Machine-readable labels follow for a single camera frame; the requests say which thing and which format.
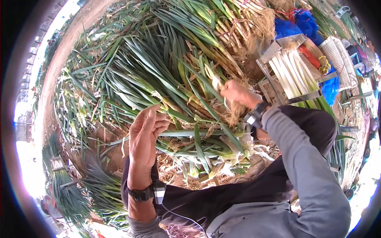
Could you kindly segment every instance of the watch strap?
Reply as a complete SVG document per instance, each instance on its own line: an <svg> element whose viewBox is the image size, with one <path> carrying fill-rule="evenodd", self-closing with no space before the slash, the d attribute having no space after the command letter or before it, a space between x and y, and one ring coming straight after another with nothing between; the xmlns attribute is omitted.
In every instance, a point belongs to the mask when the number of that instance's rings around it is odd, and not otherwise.
<svg viewBox="0 0 381 238"><path fill-rule="evenodd" d="M128 194L135 201L148 201L150 198L155 198L156 204L161 204L163 202L165 190L166 184L160 180L156 180L144 190L130 190L127 187Z"/></svg>
<svg viewBox="0 0 381 238"><path fill-rule="evenodd" d="M255 128L262 128L262 116L268 106L270 106L270 104L266 101L266 99L263 99L261 103L258 103L255 106L252 113L248 113L245 116L244 120Z"/></svg>
<svg viewBox="0 0 381 238"><path fill-rule="evenodd" d="M127 187L128 194L135 200L135 201L148 201L150 198L155 197L154 190L153 190L153 184L151 186L147 187L144 190L130 190Z"/></svg>
<svg viewBox="0 0 381 238"><path fill-rule="evenodd" d="M266 108L270 106L270 104L266 101L265 98L263 98L261 103L258 103L254 108L254 114L256 115L256 118L259 118L259 120L262 120L262 116L266 111Z"/></svg>

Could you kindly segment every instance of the leg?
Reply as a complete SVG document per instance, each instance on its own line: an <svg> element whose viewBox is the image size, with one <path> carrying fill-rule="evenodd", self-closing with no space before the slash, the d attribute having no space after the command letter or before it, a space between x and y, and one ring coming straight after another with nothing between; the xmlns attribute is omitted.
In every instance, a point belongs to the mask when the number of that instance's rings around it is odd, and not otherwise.
<svg viewBox="0 0 381 238"><path fill-rule="evenodd" d="M122 176L122 201L128 207L127 178L130 158L127 156ZM152 181L158 179L157 163L152 167ZM189 190L167 185L162 205L154 203L157 215L163 224L173 224L179 227L204 229L216 217L227 201L232 200L235 192L239 191L235 184L227 184L204 190Z"/></svg>
<svg viewBox="0 0 381 238"><path fill-rule="evenodd" d="M127 179L128 179L128 168L130 167L130 157L127 156L124 163L123 176L121 182L121 195L124 205L128 208L128 192L127 192ZM159 179L159 174L157 170L157 161L151 170L151 178L154 182ZM205 198L204 193L197 193L197 191L184 189L176 186L167 185L164 201L162 205L154 203L154 207L160 221L163 224L173 224L180 227L199 227L192 220L199 224L203 224L206 221L206 216L202 212L208 212L208 207L205 209L194 209L194 205L198 201L203 201Z"/></svg>
<svg viewBox="0 0 381 238"><path fill-rule="evenodd" d="M294 106L280 106L279 109L292 119L310 138L310 142L326 156L336 137L335 120L330 114L317 109ZM233 204L256 201L286 201L291 198L293 189L284 169L282 156L277 158L255 180L243 183Z"/></svg>

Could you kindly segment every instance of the white plastic crate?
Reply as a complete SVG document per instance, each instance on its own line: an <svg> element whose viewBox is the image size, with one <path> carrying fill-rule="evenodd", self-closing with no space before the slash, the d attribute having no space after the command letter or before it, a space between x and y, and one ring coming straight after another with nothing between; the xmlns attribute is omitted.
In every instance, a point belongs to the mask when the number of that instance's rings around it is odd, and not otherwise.
<svg viewBox="0 0 381 238"><path fill-rule="evenodd" d="M358 85L352 60L343 43L339 39L330 36L323 43L321 43L319 49L327 57L328 61L332 62L333 66L339 73L340 91L353 88Z"/></svg>

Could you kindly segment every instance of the gray long sleeve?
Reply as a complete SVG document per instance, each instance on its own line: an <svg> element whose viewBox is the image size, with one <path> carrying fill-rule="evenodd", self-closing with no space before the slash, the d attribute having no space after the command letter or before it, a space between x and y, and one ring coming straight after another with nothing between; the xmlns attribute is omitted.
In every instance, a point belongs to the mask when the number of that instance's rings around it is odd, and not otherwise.
<svg viewBox="0 0 381 238"><path fill-rule="evenodd" d="M302 237L300 231L314 237L345 237L351 222L349 201L318 149L278 108L270 108L262 122L282 151L288 178L299 195L302 212L291 232L296 237Z"/></svg>
<svg viewBox="0 0 381 238"><path fill-rule="evenodd" d="M159 227L159 218L156 217L150 223L134 220L127 216L133 238L168 238L167 233Z"/></svg>

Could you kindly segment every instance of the red bag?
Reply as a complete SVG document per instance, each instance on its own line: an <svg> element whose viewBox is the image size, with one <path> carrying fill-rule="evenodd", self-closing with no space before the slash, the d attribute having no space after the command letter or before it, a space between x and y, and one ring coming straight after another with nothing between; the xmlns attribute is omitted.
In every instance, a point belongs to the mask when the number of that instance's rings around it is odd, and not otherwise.
<svg viewBox="0 0 381 238"><path fill-rule="evenodd" d="M319 69L320 67L320 62L311 54L311 52L304 46L301 45L299 47L299 53L302 53L307 60L316 68Z"/></svg>

